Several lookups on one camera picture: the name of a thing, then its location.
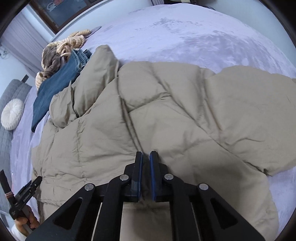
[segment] black gripper frame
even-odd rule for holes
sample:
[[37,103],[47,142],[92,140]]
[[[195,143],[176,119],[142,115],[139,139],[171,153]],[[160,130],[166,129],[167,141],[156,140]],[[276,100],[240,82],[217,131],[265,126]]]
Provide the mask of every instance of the black gripper frame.
[[173,241],[265,241],[209,185],[169,174],[156,151],[150,154],[150,171],[153,200],[170,203]]
[[119,241],[123,203],[141,197],[142,166],[143,154],[137,152],[124,175],[100,186],[86,184],[26,241],[91,241],[92,236],[93,241]]
[[[26,204],[35,194],[35,191],[41,184],[41,181],[42,177],[37,177],[33,182],[30,181],[28,184],[22,187],[22,189],[17,193],[17,195],[14,196],[10,189],[4,171],[0,171],[0,183],[4,193],[8,194],[7,200],[10,205],[9,214],[13,218],[13,220],[17,219],[18,217],[25,217],[29,220],[30,211]],[[24,224],[23,227],[29,234],[31,234],[35,230],[30,228],[29,221],[26,224]]]

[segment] jacket sleeve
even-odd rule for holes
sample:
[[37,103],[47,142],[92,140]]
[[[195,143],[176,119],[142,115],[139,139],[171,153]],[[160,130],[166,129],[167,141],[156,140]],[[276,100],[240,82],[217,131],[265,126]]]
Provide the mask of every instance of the jacket sleeve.
[[15,238],[16,241],[25,241],[27,238],[20,231],[18,231],[15,225],[13,225],[13,227],[11,228],[10,233],[12,234],[12,236]]
[[53,96],[49,113],[54,125],[64,128],[83,116],[106,85],[117,77],[118,68],[119,61],[109,46],[99,46],[77,80]]

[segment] beige down jacket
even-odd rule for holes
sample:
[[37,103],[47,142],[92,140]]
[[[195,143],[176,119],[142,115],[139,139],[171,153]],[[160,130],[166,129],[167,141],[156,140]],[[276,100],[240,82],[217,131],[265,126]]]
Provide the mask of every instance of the beige down jacket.
[[[296,164],[291,78],[169,62],[130,62],[118,71],[103,45],[53,97],[50,116],[32,154],[33,178],[43,177],[41,220],[86,183],[122,174],[136,151],[156,150],[172,174],[208,183],[267,241],[275,239],[278,215],[266,175]],[[167,205],[127,204],[123,219],[123,241],[171,240]]]

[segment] blue jeans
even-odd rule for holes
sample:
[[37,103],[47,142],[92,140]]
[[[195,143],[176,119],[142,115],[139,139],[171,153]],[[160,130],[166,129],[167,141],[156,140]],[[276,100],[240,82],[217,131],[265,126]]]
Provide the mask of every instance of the blue jeans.
[[35,132],[38,123],[49,111],[53,96],[76,80],[90,56],[91,52],[88,50],[84,52],[80,49],[72,50],[68,62],[53,76],[42,82],[33,105],[32,132]]

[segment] round cushion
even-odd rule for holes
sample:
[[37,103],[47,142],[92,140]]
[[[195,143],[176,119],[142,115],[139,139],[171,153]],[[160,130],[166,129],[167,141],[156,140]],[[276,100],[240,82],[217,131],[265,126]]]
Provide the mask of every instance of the round cushion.
[[4,129],[14,130],[24,112],[24,103],[20,99],[13,99],[4,107],[1,114],[1,124]]

